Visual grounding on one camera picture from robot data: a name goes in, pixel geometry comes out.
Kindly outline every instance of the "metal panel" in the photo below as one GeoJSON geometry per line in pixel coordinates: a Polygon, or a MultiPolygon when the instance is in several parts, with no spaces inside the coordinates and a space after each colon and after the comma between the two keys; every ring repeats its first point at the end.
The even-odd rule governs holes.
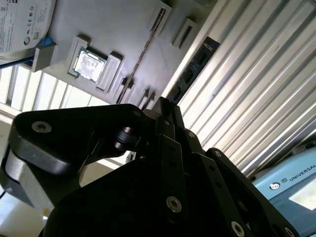
{"type": "Polygon", "coordinates": [[[205,36],[221,46],[179,104],[205,149],[250,175],[316,136],[314,1],[218,1],[163,95],[205,36]]]}

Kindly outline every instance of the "mounting hole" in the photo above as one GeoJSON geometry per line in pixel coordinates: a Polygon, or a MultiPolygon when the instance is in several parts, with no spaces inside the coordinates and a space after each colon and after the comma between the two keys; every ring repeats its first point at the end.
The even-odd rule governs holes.
{"type": "Polygon", "coordinates": [[[285,234],[283,233],[283,231],[281,230],[281,228],[279,226],[277,226],[276,224],[273,224],[272,228],[275,231],[275,233],[277,234],[277,236],[285,237],[285,234]]]}
{"type": "Polygon", "coordinates": [[[32,123],[32,129],[38,133],[49,133],[51,132],[51,126],[47,122],[36,121],[32,123]]]}
{"type": "Polygon", "coordinates": [[[217,186],[217,187],[219,187],[219,188],[221,188],[221,187],[222,187],[222,185],[221,185],[221,183],[220,183],[220,182],[216,182],[215,184],[216,184],[216,186],[217,186]]]}

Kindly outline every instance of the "sticker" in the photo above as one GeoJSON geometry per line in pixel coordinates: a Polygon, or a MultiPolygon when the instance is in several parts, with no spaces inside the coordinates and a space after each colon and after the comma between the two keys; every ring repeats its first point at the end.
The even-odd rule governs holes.
{"type": "Polygon", "coordinates": [[[50,21],[48,7],[42,0],[0,0],[0,53],[35,47],[50,21]]]}
{"type": "Polygon", "coordinates": [[[289,199],[311,211],[316,209],[316,179],[311,181],[289,199]]]}

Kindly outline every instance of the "black metal bracket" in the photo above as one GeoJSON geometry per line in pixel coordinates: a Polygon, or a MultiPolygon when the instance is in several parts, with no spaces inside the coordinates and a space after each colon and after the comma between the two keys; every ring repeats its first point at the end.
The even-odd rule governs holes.
{"type": "Polygon", "coordinates": [[[29,188],[23,201],[40,206],[31,180],[53,202],[44,236],[91,235],[104,225],[115,235],[287,237],[287,227],[299,236],[220,150],[203,150],[180,108],[164,98],[150,113],[132,105],[23,113],[8,142],[27,164],[20,184],[14,181],[29,188]],[[34,128],[39,121],[49,132],[34,128]],[[129,163],[77,187],[84,165],[124,151],[133,151],[129,163]]]}

